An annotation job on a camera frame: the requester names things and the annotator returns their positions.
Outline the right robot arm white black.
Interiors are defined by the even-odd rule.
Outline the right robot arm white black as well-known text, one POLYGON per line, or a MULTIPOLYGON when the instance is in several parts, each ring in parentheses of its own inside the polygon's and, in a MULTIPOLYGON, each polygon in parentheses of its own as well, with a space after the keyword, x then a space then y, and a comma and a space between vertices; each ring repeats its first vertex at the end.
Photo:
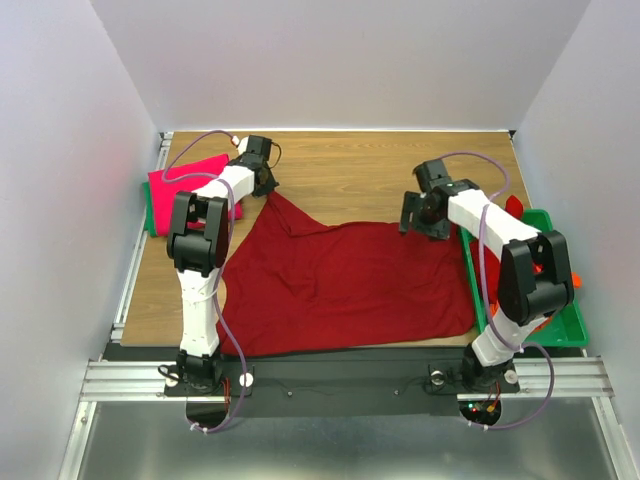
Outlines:
POLYGON ((458 226, 477 239, 480 261, 487 252, 499 261, 497 305, 460 366, 463 384, 482 390, 504 377, 535 328, 572 303, 567 241, 556 230, 542 232, 507 213, 473 181, 452 179, 442 158, 419 164, 413 174, 419 189, 404 195, 400 233, 444 240, 458 226))

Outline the dark red t-shirt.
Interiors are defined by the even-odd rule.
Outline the dark red t-shirt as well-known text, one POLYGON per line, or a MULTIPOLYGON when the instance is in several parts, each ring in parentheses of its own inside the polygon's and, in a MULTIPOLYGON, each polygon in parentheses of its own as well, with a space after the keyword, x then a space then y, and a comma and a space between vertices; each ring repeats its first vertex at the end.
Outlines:
POLYGON ((274 193, 223 273, 220 350, 248 357, 448 338, 475 323, 462 247, 394 223, 326 226, 274 193))

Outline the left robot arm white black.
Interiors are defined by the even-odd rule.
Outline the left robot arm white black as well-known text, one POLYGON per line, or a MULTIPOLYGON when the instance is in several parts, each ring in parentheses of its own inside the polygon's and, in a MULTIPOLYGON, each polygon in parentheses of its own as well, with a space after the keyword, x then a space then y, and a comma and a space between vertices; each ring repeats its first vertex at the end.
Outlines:
POLYGON ((194 191, 178 192, 173 200, 166 249, 181 288, 182 339, 176 365, 160 369, 169 388, 183 387, 201 395, 228 386, 215 359, 220 344, 217 291, 234 229, 235 206, 247 196, 265 196, 279 185, 269 164, 271 151, 280 148, 277 143, 263 136, 240 139, 221 133, 238 152, 221 173, 175 175, 171 172, 174 161, 162 171, 166 184, 207 181, 194 191))

